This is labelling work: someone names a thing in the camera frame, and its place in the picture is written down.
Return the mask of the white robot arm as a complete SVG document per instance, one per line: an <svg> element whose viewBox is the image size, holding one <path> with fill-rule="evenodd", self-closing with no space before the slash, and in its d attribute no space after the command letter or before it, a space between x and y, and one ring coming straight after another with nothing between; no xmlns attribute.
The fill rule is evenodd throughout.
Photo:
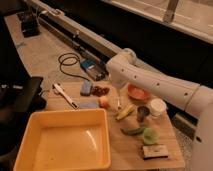
<svg viewBox="0 0 213 171"><path fill-rule="evenodd" d="M112 85L131 83L197 118L190 171L213 171L213 88L138 68L136 60L125 48L107 62Z"/></svg>

